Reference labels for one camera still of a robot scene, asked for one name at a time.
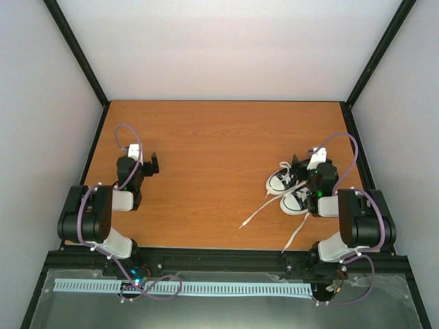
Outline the white shoelace of sneaker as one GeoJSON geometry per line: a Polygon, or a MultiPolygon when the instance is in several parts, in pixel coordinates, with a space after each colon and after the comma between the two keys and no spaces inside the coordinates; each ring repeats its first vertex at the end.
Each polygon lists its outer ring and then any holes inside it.
{"type": "MultiPolygon", "coordinates": [[[[288,162],[280,162],[279,163],[279,167],[280,167],[280,169],[282,169],[283,167],[290,167],[290,168],[292,168],[292,164],[290,164],[290,163],[288,163],[288,162]]],[[[304,180],[299,180],[299,182],[303,182],[304,183],[304,185],[303,186],[306,186],[307,187],[307,183],[304,181],[304,180]]],[[[281,202],[281,198],[284,196],[284,195],[278,195],[278,196],[274,196],[274,195],[268,195],[268,196],[266,196],[265,195],[265,197],[269,197],[269,196],[271,196],[271,198],[269,199],[269,200],[267,200],[259,209],[257,209],[253,214],[251,214],[241,225],[240,225],[240,227],[239,228],[243,228],[244,226],[246,226],[246,225],[248,225],[251,221],[252,221],[252,219],[256,216],[256,214],[258,214],[259,212],[261,212],[266,206],[268,206],[268,205],[270,205],[271,203],[273,203],[273,202],[279,202],[279,205],[280,205],[280,202],[281,202]]]]}
{"type": "Polygon", "coordinates": [[[304,226],[304,224],[305,224],[305,222],[306,222],[306,220],[307,220],[307,218],[308,218],[308,216],[309,216],[309,211],[307,211],[307,212],[306,212],[305,214],[303,214],[303,215],[304,215],[305,217],[304,217],[302,223],[301,223],[301,224],[300,224],[300,225],[294,230],[294,232],[293,232],[292,235],[290,236],[288,242],[286,242],[286,244],[285,244],[285,246],[284,246],[284,248],[283,248],[283,250],[282,250],[282,253],[285,252],[285,251],[290,247],[290,245],[291,245],[292,242],[294,241],[296,235],[300,232],[301,228],[304,226]]]}

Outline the black sneaker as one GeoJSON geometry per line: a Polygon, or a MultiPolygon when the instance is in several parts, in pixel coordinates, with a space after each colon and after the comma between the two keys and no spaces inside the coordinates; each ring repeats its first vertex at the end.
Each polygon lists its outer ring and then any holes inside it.
{"type": "Polygon", "coordinates": [[[267,179],[265,183],[266,196],[284,195],[287,192],[302,188],[303,185],[304,183],[298,181],[298,178],[290,167],[283,167],[267,179]]]}
{"type": "Polygon", "coordinates": [[[286,193],[280,202],[281,210],[287,215],[302,215],[307,210],[309,189],[304,186],[295,191],[286,193]]]}

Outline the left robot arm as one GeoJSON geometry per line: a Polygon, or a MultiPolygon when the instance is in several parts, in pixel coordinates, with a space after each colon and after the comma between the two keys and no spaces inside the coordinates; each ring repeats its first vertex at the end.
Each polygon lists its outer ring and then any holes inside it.
{"type": "Polygon", "coordinates": [[[143,267],[143,259],[135,254],[137,243],[112,227],[112,214],[138,210],[144,178],[157,173],[156,154],[147,162],[130,154],[117,160],[115,185],[72,186],[58,220],[58,236],[92,251],[103,251],[107,258],[119,259],[118,266],[126,275],[137,275],[143,267]]]}

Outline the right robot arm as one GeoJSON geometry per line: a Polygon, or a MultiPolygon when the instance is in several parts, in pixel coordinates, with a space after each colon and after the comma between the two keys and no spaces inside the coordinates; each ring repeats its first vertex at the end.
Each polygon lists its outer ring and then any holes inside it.
{"type": "Polygon", "coordinates": [[[292,172],[308,188],[305,215],[339,220],[339,230],[309,250],[305,269],[311,277],[334,278],[345,260],[394,244],[396,226],[380,190],[334,191],[339,174],[327,159],[300,161],[294,156],[292,172]]]}

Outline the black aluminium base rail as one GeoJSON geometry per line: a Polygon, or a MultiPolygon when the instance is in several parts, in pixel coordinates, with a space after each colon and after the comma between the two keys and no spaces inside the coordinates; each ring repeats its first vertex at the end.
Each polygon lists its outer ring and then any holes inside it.
{"type": "Polygon", "coordinates": [[[349,264],[324,263],[315,252],[276,252],[227,249],[173,249],[142,247],[129,259],[122,260],[130,277],[150,271],[154,277],[183,271],[246,272],[277,274],[283,278],[299,280],[326,280],[336,272],[357,271],[368,273],[375,268],[380,273],[409,273],[407,257],[390,252],[372,253],[372,262],[365,259],[349,264]]]}

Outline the left black frame post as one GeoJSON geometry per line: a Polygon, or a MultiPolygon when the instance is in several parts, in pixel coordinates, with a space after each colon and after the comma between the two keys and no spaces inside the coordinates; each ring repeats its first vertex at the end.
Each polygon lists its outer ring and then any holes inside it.
{"type": "Polygon", "coordinates": [[[83,52],[80,43],[78,42],[66,16],[64,15],[59,3],[56,0],[43,0],[47,10],[49,11],[54,23],[57,25],[62,37],[69,47],[73,57],[80,66],[88,84],[94,92],[98,102],[102,108],[107,108],[110,104],[97,76],[95,75],[92,66],[90,65],[85,53],[83,52]]]}

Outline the black frame post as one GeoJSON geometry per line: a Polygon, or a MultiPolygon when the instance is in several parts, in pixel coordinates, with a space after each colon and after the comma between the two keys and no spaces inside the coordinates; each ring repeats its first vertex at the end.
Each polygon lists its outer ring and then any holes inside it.
{"type": "Polygon", "coordinates": [[[92,66],[90,65],[85,53],[83,52],[80,43],[78,42],[66,16],[64,15],[59,3],[56,0],[43,0],[47,10],[49,11],[54,23],[57,25],[62,37],[69,47],[73,57],[80,66],[88,84],[94,92],[98,102],[102,108],[107,108],[110,104],[97,76],[95,75],[92,66]]]}
{"type": "Polygon", "coordinates": [[[375,50],[373,51],[366,66],[361,72],[359,79],[355,83],[350,95],[346,100],[346,104],[350,110],[354,107],[356,101],[359,99],[361,93],[363,92],[367,83],[375,72],[375,69],[379,66],[380,61],[392,44],[392,41],[398,34],[400,28],[403,26],[406,18],[408,17],[416,2],[417,0],[402,0],[399,4],[396,12],[394,13],[388,26],[386,27],[382,37],[375,47],[375,50]]]}

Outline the right black frame post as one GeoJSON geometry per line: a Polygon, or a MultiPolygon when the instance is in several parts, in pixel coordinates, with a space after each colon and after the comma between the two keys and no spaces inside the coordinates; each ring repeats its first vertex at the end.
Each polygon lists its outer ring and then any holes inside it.
{"type": "Polygon", "coordinates": [[[346,104],[350,110],[354,107],[356,101],[359,99],[361,93],[363,92],[367,83],[375,72],[375,69],[379,66],[380,61],[392,44],[392,41],[398,34],[400,28],[403,26],[406,18],[408,17],[416,2],[417,0],[402,0],[399,4],[396,12],[394,13],[388,26],[386,27],[382,37],[375,47],[375,50],[373,51],[366,66],[361,72],[359,79],[355,83],[350,95],[346,100],[346,104]]]}

